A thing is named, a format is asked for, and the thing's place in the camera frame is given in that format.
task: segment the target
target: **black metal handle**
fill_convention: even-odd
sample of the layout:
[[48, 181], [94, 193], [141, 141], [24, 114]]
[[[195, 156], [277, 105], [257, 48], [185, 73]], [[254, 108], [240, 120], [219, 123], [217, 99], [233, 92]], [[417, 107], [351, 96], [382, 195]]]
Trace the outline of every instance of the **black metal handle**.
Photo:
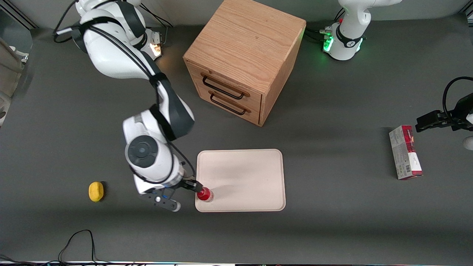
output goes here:
[[216, 90], [216, 91], [218, 91], [218, 92], [221, 92], [221, 93], [227, 95], [228, 97], [232, 97], [233, 99], [241, 100], [241, 98], [243, 98], [243, 96], [245, 95], [243, 92], [241, 93], [240, 96], [233, 95], [233, 94], [231, 94], [231, 93], [228, 93], [228, 92], [226, 92], [226, 91], [224, 91], [224, 90], [222, 90], [222, 89], [219, 89], [219, 88], [213, 86], [212, 84], [209, 84], [209, 83], [205, 82], [206, 80], [207, 80], [207, 76], [204, 76], [204, 78], [202, 79], [202, 83], [203, 83], [205, 86], [207, 86], [207, 87], [209, 87], [209, 88], [212, 88], [212, 89], [214, 89], [214, 90]]
[[218, 104], [219, 106], [221, 106], [221, 107], [225, 108], [226, 110], [228, 110], [228, 111], [230, 111], [230, 112], [233, 112], [233, 113], [235, 113], [235, 114], [237, 114], [237, 115], [244, 115], [244, 114], [246, 113], [246, 109], [243, 109], [242, 112], [238, 112], [238, 111], [236, 111], [235, 109], [232, 109], [232, 108], [230, 108], [230, 107], [228, 107], [228, 106], [226, 106], [226, 105], [224, 105], [224, 104], [222, 104], [222, 103], [219, 103], [218, 101], [216, 101], [216, 100], [213, 99], [214, 96], [215, 96], [215, 95], [214, 95], [213, 93], [210, 95], [210, 100], [212, 101], [212, 103], [216, 103], [216, 104]]

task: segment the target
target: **red and white box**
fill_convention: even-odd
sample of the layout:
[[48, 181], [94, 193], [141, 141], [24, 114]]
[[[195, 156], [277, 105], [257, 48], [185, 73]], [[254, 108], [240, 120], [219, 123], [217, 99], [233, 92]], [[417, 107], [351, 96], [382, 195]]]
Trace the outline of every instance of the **red and white box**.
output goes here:
[[397, 179], [408, 180], [422, 176], [419, 159], [414, 149], [411, 125], [401, 125], [389, 133], [396, 163]]

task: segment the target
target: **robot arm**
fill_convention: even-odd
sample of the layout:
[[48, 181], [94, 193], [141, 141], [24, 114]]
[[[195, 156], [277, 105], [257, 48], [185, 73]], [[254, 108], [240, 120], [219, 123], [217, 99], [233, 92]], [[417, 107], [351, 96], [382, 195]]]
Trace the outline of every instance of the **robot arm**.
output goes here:
[[[186, 173], [170, 148], [171, 141], [190, 132], [194, 116], [150, 53], [139, 49], [153, 47], [153, 40], [147, 39], [143, 18], [135, 8], [140, 1], [78, 0], [75, 4], [80, 22], [57, 34], [72, 31], [74, 42], [88, 53], [102, 74], [117, 79], [146, 79], [155, 89], [156, 104], [123, 122], [125, 157], [138, 193], [152, 199], [155, 205], [176, 212], [180, 204], [170, 199], [176, 188], [197, 193], [202, 190], [202, 185]], [[171, 195], [165, 195], [166, 190], [172, 191]]]
[[359, 51], [363, 33], [371, 22], [371, 13], [368, 8], [391, 6], [401, 1], [338, 0], [346, 13], [342, 22], [335, 22], [321, 31], [328, 35], [323, 51], [341, 61], [352, 58]]

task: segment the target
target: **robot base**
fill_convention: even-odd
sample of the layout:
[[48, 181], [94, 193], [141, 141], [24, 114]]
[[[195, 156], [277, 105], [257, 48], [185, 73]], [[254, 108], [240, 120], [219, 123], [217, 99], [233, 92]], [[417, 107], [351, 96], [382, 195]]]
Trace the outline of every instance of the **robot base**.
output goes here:
[[[325, 30], [327, 32], [335, 32], [338, 25], [340, 25], [340, 23], [333, 23], [332, 25], [325, 27]], [[359, 51], [362, 42], [363, 38], [357, 44], [354, 43], [352, 47], [347, 48], [336, 34], [330, 34], [330, 37], [324, 42], [322, 51], [328, 53], [336, 60], [345, 61], [351, 59], [355, 53]]]

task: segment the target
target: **gray table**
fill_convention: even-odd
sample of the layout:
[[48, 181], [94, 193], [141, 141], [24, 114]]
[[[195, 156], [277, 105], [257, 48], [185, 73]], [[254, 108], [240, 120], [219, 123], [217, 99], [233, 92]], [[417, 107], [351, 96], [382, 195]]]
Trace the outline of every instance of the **gray table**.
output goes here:
[[[388, 139], [390, 128], [441, 108], [451, 79], [472, 74], [464, 17], [373, 22], [348, 62], [303, 41], [263, 128], [199, 99], [182, 55], [200, 29], [170, 29], [158, 61], [196, 117], [175, 143], [193, 163], [203, 150], [281, 150], [286, 208], [199, 213], [185, 190], [177, 192], [178, 213], [140, 200], [122, 120], [148, 108], [153, 90], [103, 76], [72, 42], [54, 44], [36, 31], [0, 129], [1, 253], [54, 259], [72, 233], [88, 228], [105, 260], [473, 264], [473, 152], [461, 144], [468, 132], [415, 134], [424, 176], [409, 181], [396, 179]], [[471, 86], [456, 84], [450, 106]], [[87, 196], [96, 180], [109, 184], [98, 204]], [[81, 235], [65, 259], [87, 260], [89, 252]]]

